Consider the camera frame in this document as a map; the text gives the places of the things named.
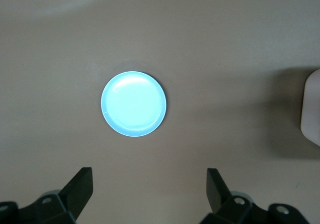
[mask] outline gray surface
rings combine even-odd
[[[0,195],[27,205],[92,166],[85,223],[198,223],[206,169],[262,208],[320,220],[320,148],[300,129],[320,68],[320,0],[0,0]],[[107,81],[163,85],[168,112],[128,138]]]

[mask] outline white rounded object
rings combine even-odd
[[[167,102],[160,84],[142,72],[113,77],[101,97],[103,116],[112,129],[130,137],[153,132],[162,123]]]
[[[301,131],[304,136],[320,146],[320,70],[306,80],[301,115]]]

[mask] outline blue disc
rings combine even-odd
[[[103,116],[112,129],[131,137],[144,136],[162,123],[167,102],[160,84],[137,71],[116,75],[101,97]]]

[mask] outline screw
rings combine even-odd
[[[0,206],[0,211],[4,211],[4,210],[7,210],[7,209],[8,209],[8,206],[7,206],[7,205]]]
[[[236,197],[234,200],[239,205],[244,205],[245,204],[245,201],[240,197]]]
[[[45,199],[42,200],[42,204],[49,203],[50,201],[52,201],[52,199],[50,197],[45,198]]]
[[[282,214],[288,215],[289,214],[289,210],[287,208],[285,208],[283,205],[278,205],[276,207],[277,211],[279,211]]]

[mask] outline black metal bracket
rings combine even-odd
[[[208,169],[206,183],[213,212],[200,224],[309,224],[290,205],[272,204],[266,211],[243,196],[232,195],[217,169]]]
[[[92,193],[92,169],[84,167],[57,195],[42,196],[22,209],[13,201],[0,202],[0,224],[75,224]]]

